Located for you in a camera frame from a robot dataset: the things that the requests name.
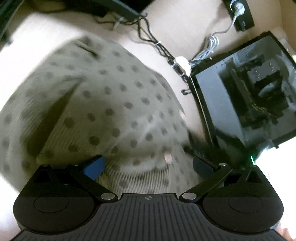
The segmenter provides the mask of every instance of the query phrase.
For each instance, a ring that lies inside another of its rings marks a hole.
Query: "gray polka dot cloth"
[[[168,82],[95,36],[55,51],[0,112],[0,172],[18,190],[41,164],[103,155],[97,182],[122,193],[180,194],[200,182],[182,107]]]

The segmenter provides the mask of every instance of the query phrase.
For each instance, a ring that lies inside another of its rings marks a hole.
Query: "floor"
[[[220,0],[199,0],[198,4],[195,0],[187,0],[185,4],[181,2],[156,0],[148,7],[147,12],[155,36],[159,36],[173,55],[184,55],[190,59],[199,51],[207,34],[226,29],[231,20]],[[254,4],[255,1],[249,2],[251,10],[254,11],[256,27],[245,33],[236,33],[232,29],[221,37],[221,46],[217,53],[239,46],[262,31],[273,30],[279,38],[285,36],[281,11],[277,9],[278,0],[258,0],[257,4]],[[266,21],[270,13],[273,17]],[[54,49],[91,32],[105,39],[116,40],[148,67],[161,73],[184,108],[187,126],[200,139],[204,139],[204,129],[193,97],[181,94],[186,84],[152,46],[138,39],[131,27],[119,26],[116,31],[110,31],[110,25],[98,25],[89,15],[73,12],[40,14],[34,12],[25,2],[10,23],[9,30],[13,33],[14,42],[11,46],[4,46],[0,52],[0,66],[5,70],[0,78],[0,109],[17,86]],[[12,206],[18,193],[1,176],[0,194],[5,194],[0,196],[0,240],[7,241],[19,232],[12,214]]]

